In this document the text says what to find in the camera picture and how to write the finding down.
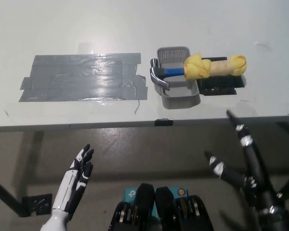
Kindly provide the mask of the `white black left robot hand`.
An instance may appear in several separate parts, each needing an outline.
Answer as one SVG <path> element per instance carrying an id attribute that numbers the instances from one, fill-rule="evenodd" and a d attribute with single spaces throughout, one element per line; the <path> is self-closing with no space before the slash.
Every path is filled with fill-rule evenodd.
<path id="1" fill-rule="evenodd" d="M 72 219 L 87 187 L 93 169 L 93 153 L 89 144 L 80 150 L 65 172 L 56 194 L 53 209 L 68 213 L 68 219 Z"/>

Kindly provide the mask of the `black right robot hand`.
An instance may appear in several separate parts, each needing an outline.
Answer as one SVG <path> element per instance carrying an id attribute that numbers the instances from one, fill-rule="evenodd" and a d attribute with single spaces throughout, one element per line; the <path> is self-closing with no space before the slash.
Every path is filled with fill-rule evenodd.
<path id="1" fill-rule="evenodd" d="M 227 110 L 226 114 L 237 133 L 240 146 L 243 149 L 247 174 L 240 174 L 233 168 L 228 167 L 217 156 L 206 151 L 205 157 L 213 173 L 235 188 L 253 193 L 256 197 L 255 208 L 260 214 L 285 213 L 285 203 L 277 196 L 262 155 L 247 126 L 230 110 Z"/>

